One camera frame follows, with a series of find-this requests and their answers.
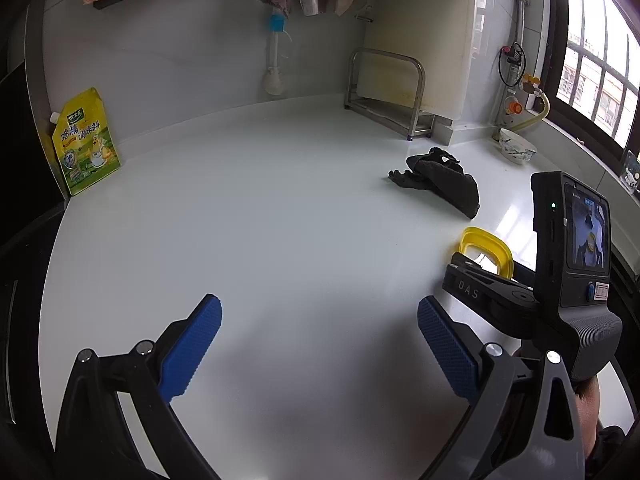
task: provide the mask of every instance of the white countertop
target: white countertop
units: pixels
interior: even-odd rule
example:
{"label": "white countertop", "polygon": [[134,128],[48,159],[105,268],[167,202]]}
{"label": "white countertop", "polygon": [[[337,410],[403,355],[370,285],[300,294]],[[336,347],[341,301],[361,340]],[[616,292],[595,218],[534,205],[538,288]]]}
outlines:
{"label": "white countertop", "polygon": [[[124,166],[71,200],[49,265],[40,379],[52,438],[79,350],[155,340],[210,292],[222,327],[172,407],[223,480],[418,478],[466,410],[418,330],[418,302],[435,294],[480,339],[515,350],[440,283],[468,225],[533,266],[529,179],[555,169],[541,156],[516,166],[490,140],[451,147],[478,183],[469,222],[386,177],[434,145],[324,96],[123,146]],[[132,434],[162,472],[139,422]]]}

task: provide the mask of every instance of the blue gripper pad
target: blue gripper pad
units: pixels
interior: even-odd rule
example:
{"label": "blue gripper pad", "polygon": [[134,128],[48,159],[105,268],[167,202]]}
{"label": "blue gripper pad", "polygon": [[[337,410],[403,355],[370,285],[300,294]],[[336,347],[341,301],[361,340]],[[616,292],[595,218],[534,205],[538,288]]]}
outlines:
{"label": "blue gripper pad", "polygon": [[200,311],[162,360],[158,389],[164,402],[185,392],[222,323],[218,298],[207,294],[198,307]]}
{"label": "blue gripper pad", "polygon": [[433,296],[418,306],[418,327],[453,392],[474,404],[478,399],[478,363],[453,328],[449,315]]}

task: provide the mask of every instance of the display screen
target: display screen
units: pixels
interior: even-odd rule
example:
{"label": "display screen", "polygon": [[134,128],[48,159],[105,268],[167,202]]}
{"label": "display screen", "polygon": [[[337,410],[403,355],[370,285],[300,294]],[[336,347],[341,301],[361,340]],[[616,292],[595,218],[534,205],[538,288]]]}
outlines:
{"label": "display screen", "polygon": [[565,189],[571,220],[569,235],[573,234],[569,263],[576,269],[605,271],[609,268],[609,215],[603,205],[588,194],[575,187]]}

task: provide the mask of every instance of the white sticker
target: white sticker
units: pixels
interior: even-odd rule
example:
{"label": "white sticker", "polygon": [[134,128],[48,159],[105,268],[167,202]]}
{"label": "white sticker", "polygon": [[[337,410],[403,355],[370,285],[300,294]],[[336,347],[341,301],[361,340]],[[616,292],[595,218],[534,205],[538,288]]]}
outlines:
{"label": "white sticker", "polygon": [[597,301],[607,301],[609,297],[609,283],[596,282],[596,293],[593,299]]}

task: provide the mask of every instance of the hose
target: hose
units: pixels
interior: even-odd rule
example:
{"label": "hose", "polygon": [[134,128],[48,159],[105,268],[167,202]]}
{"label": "hose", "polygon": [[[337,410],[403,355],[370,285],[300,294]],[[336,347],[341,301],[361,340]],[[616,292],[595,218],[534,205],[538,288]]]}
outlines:
{"label": "hose", "polygon": [[515,126],[512,126],[511,128],[509,128],[512,132],[518,132],[523,128],[527,128],[532,124],[535,124],[538,121],[541,121],[542,119],[544,119],[546,116],[549,115],[549,111],[551,110],[551,104],[549,103],[549,98],[546,96],[546,94],[542,90],[540,91],[540,97],[542,98],[542,101],[545,104],[545,107],[543,108],[542,112],[540,112],[535,117],[527,119],[526,121],[522,121],[521,123],[516,124]]}

